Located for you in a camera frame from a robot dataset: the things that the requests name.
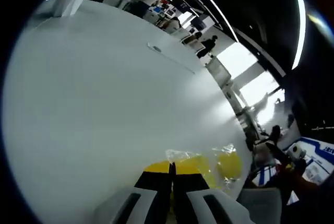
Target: plastic bag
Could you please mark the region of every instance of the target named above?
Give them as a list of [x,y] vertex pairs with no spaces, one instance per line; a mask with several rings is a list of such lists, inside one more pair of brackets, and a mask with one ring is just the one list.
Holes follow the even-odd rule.
[[170,163],[195,167],[210,188],[220,188],[229,193],[234,183],[240,178],[242,163],[233,144],[222,148],[212,148],[203,154],[187,151],[167,150]]

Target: table surface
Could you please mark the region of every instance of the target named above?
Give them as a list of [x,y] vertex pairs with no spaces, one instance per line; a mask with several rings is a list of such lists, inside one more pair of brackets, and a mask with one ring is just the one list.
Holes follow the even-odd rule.
[[92,1],[72,17],[28,24],[8,66],[2,124],[10,168],[43,223],[90,223],[100,203],[167,149],[233,143],[244,165],[234,198],[252,161],[197,56],[150,23]]

